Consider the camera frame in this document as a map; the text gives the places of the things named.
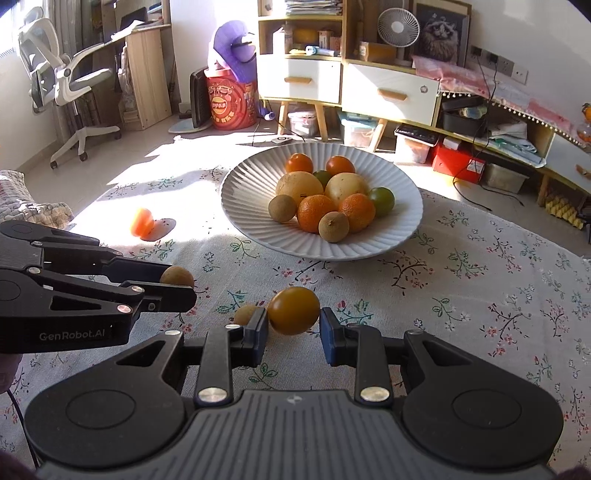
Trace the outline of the left hand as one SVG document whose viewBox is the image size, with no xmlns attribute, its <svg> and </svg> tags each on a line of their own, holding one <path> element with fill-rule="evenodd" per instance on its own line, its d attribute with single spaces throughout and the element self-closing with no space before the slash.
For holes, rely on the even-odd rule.
<svg viewBox="0 0 591 480">
<path fill-rule="evenodd" d="M 0 355 L 0 393 L 5 393 L 12 385 L 17 369 L 22 361 L 22 354 Z"/>
</svg>

